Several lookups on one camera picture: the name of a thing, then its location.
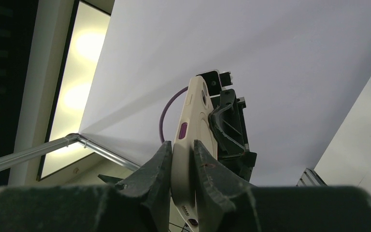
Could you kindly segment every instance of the metal pole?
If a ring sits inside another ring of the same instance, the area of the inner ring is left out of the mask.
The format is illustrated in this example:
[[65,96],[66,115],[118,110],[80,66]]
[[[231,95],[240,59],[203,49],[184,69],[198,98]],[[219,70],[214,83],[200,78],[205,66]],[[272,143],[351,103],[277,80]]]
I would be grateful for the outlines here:
[[85,138],[82,138],[82,137],[79,137],[78,138],[79,140],[79,143],[81,143],[83,146],[87,147],[87,148],[90,148],[91,150],[93,150],[94,152],[96,152],[97,154],[117,163],[117,164],[120,164],[121,166],[129,169],[129,170],[132,170],[132,171],[136,171],[137,169],[140,168],[140,165],[108,150],[107,148],[104,148],[103,146],[100,146],[98,145],[97,143],[91,141],[91,140],[87,140]]
[[18,153],[12,153],[10,155],[0,158],[0,171],[15,166],[17,164],[28,161],[32,158],[45,155],[46,153],[56,151],[62,147],[66,147],[70,144],[78,142],[78,135],[67,135],[66,137],[56,139],[40,146],[33,147],[31,149],[21,151]]

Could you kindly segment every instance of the cable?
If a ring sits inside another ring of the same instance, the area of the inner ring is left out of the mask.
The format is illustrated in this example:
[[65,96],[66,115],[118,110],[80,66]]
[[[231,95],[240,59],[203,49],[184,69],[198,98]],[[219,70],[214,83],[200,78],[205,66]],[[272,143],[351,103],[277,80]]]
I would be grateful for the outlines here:
[[163,112],[161,112],[160,122],[158,123],[158,133],[160,135],[161,143],[163,143],[165,141],[164,140],[164,135],[163,135],[163,122],[164,122],[164,117],[166,116],[167,110],[169,109],[171,104],[174,102],[174,100],[176,100],[182,93],[186,92],[187,90],[188,90],[188,86],[181,89],[174,96],[172,96],[170,101],[164,107]]
[[182,231],[188,231],[188,232],[190,232],[189,230],[187,230],[185,227],[186,227],[186,224],[184,224],[184,226],[183,227],[181,227],[181,226],[178,226],[178,225],[176,225],[176,224],[173,224],[173,223],[171,223],[171,222],[169,222],[171,225],[173,225],[173,226],[176,226],[176,227],[178,227],[178,228],[180,228],[180,229],[182,229]]

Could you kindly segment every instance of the purple button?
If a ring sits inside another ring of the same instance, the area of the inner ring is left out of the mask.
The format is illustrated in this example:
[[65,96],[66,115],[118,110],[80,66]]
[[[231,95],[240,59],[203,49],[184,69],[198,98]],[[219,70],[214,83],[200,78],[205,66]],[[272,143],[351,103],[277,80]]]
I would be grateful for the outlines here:
[[187,133],[187,123],[185,122],[181,124],[180,134],[178,135],[178,139],[184,139],[184,137],[186,136],[186,133]]

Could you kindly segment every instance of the beige phone case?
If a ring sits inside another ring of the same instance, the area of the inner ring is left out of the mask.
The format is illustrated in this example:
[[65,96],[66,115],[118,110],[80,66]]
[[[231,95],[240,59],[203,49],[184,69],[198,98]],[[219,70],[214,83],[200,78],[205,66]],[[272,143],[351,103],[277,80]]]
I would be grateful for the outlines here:
[[208,124],[208,114],[214,110],[207,85],[201,76],[193,77],[188,85],[180,123],[173,145],[171,165],[171,196],[180,215],[197,232],[198,220],[194,184],[190,182],[190,159],[194,140],[202,141],[217,159],[217,141]]

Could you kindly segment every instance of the black frame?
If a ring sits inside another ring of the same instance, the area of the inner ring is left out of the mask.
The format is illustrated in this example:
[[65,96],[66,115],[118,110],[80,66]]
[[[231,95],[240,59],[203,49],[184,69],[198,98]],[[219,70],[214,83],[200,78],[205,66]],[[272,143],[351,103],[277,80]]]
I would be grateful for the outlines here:
[[[59,94],[60,94],[60,87],[62,85],[62,81],[63,81],[63,74],[65,72],[65,67],[66,67],[66,60],[67,60],[67,57],[68,57],[68,53],[69,53],[69,47],[70,47],[70,43],[71,43],[71,37],[72,37],[72,34],[73,34],[73,28],[74,28],[74,23],[76,21],[76,15],[77,15],[77,11],[78,11],[78,8],[79,8],[79,3],[82,2],[96,10],[99,10],[100,12],[106,14],[106,15],[109,15],[111,16],[111,14],[107,13],[106,11],[104,11],[103,9],[85,1],[85,0],[74,0],[74,3],[73,3],[73,9],[72,9],[72,13],[71,13],[71,19],[70,19],[70,23],[69,23],[69,29],[68,29],[68,34],[67,34],[67,37],[66,37],[66,43],[65,43],[65,48],[63,50],[63,56],[62,56],[62,63],[60,65],[60,71],[59,71],[59,77],[57,78],[57,85],[56,85],[56,90],[55,90],[55,96],[54,96],[54,99],[53,99],[53,103],[52,103],[52,110],[51,110],[51,113],[50,113],[50,117],[49,117],[49,123],[48,123],[48,127],[47,127],[47,131],[46,131],[46,137],[45,137],[45,143],[47,143],[50,139],[50,134],[52,132],[52,126],[53,126],[53,120],[55,118],[55,112],[56,112],[56,106],[57,106],[57,102],[58,102],[58,99],[59,99]],[[45,162],[45,158],[46,158],[46,155],[43,155],[41,156],[41,160],[40,160],[40,163],[39,163],[39,169],[38,169],[38,175],[37,175],[37,178],[36,180],[37,181],[42,181],[60,171],[62,171],[63,169],[93,155],[93,153],[90,153],[89,155],[81,158],[81,159],[78,159],[77,161],[71,163],[71,164],[68,164],[66,165],[65,167],[62,167],[60,168],[59,170],[53,172],[53,173],[50,173],[49,175],[45,176],[45,177],[42,177],[42,172],[43,172],[43,166],[44,166],[44,162]]]

